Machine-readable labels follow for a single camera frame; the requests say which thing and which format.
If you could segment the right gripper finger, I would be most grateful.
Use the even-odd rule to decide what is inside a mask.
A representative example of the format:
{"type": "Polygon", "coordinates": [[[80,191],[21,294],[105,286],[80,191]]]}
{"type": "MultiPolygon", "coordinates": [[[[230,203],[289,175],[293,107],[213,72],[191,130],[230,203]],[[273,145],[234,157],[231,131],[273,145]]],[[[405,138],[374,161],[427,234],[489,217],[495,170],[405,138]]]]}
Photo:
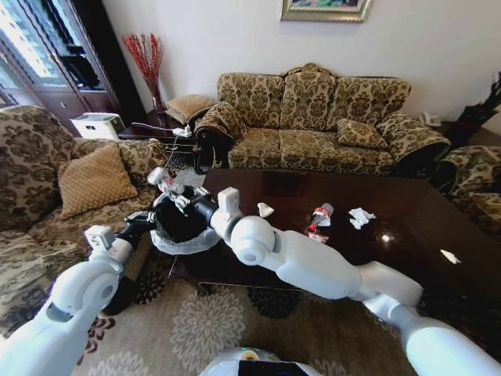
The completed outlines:
{"type": "Polygon", "coordinates": [[[174,204],[181,213],[184,213],[191,203],[191,196],[193,195],[193,188],[191,186],[179,185],[177,183],[173,185],[161,183],[159,185],[159,190],[161,192],[159,204],[167,204],[170,202],[174,204]]]}
{"type": "Polygon", "coordinates": [[[169,185],[168,190],[183,197],[206,197],[208,195],[208,191],[203,187],[185,185],[176,181],[169,185]]]}

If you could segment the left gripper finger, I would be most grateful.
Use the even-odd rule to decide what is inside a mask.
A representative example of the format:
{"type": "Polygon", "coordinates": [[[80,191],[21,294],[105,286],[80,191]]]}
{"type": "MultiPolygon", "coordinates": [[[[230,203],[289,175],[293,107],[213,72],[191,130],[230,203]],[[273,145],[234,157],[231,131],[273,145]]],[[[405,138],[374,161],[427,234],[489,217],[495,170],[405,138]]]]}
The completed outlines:
{"type": "Polygon", "coordinates": [[[137,211],[124,219],[127,224],[155,224],[156,215],[153,211],[137,211]]]}

